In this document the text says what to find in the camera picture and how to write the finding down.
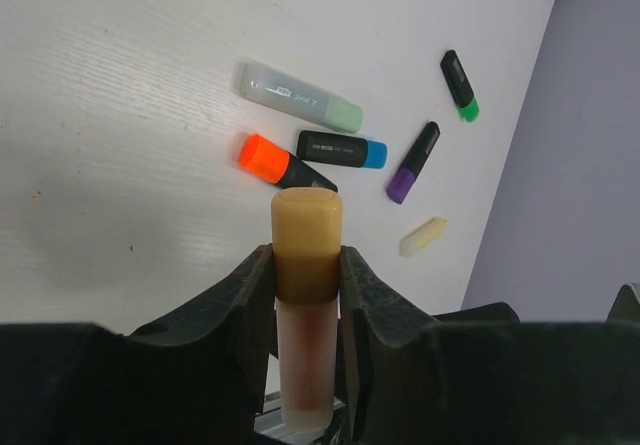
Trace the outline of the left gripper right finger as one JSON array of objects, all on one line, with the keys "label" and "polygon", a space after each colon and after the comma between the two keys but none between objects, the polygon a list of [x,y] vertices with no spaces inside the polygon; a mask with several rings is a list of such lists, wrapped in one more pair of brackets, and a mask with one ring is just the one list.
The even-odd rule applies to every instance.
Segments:
[{"label": "left gripper right finger", "polygon": [[423,334],[445,324],[516,323],[498,302],[431,316],[383,282],[353,247],[340,252],[336,395],[353,444],[403,444],[442,433],[434,359]]}]

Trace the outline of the tan cap translucent highlighter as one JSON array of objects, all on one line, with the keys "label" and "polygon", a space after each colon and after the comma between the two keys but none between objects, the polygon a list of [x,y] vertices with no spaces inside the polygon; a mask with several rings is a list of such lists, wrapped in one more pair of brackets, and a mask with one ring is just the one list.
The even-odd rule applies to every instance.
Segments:
[{"label": "tan cap translucent highlighter", "polygon": [[323,188],[285,189],[271,204],[281,410],[293,432],[333,415],[342,217]]}]

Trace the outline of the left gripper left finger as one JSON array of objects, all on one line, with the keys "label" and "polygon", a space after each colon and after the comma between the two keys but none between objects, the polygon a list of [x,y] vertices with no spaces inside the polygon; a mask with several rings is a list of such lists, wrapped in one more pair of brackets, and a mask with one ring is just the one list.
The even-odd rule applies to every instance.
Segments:
[{"label": "left gripper left finger", "polygon": [[271,246],[123,341],[122,444],[257,444],[274,324]]}]

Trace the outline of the orange black highlighter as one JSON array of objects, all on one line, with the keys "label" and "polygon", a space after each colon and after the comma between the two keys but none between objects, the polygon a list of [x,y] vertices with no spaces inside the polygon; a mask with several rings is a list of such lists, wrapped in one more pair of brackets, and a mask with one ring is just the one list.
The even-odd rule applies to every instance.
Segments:
[{"label": "orange black highlighter", "polygon": [[244,142],[238,163],[247,172],[281,189],[320,187],[338,192],[338,187],[321,173],[257,133]]}]

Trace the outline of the yellow pen cap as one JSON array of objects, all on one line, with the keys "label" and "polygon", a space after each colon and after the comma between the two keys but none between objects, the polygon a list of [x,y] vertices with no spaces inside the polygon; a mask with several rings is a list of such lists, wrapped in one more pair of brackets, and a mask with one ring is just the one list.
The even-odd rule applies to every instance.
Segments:
[{"label": "yellow pen cap", "polygon": [[439,238],[448,225],[448,220],[442,217],[433,217],[425,224],[404,237],[399,244],[399,253],[402,257],[409,258],[424,249],[431,242]]}]

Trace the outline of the blue black highlighter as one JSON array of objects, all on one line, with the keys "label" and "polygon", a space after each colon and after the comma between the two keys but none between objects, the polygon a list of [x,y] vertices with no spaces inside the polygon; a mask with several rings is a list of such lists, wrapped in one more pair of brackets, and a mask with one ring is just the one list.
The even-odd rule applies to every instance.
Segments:
[{"label": "blue black highlighter", "polygon": [[387,155],[381,142],[309,130],[299,133],[296,147],[301,160],[352,168],[382,169]]}]

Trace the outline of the purple black highlighter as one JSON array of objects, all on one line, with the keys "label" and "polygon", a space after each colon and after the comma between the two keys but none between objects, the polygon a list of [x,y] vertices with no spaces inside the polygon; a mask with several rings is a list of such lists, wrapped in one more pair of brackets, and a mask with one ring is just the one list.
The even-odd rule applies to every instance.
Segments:
[{"label": "purple black highlighter", "polygon": [[440,135],[440,128],[436,122],[430,121],[425,124],[386,187],[386,194],[394,203],[404,202]]}]

